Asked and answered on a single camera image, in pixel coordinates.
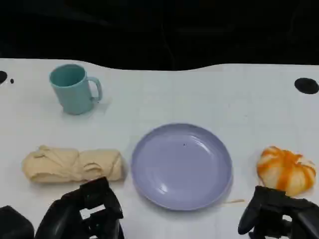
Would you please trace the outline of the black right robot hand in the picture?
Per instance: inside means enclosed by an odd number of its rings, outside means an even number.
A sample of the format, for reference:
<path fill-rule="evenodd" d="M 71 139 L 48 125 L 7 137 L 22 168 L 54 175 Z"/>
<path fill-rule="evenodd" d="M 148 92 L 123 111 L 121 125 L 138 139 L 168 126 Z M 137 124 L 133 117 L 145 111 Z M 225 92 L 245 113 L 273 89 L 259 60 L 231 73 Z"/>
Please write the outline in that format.
<path fill-rule="evenodd" d="M 251 239 L 319 239 L 319 207 L 283 191 L 256 186 L 240 219 L 238 234 L 248 234 Z"/>

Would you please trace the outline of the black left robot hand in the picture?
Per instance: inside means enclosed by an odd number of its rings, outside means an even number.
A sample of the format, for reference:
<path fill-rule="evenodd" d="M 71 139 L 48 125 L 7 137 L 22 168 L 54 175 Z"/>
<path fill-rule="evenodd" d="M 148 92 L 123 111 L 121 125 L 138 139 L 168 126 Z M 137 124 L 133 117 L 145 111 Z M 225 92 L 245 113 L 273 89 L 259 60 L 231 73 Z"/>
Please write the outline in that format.
<path fill-rule="evenodd" d="M 123 239 L 121 205 L 101 177 L 54 201 L 43 217 L 36 239 Z"/>

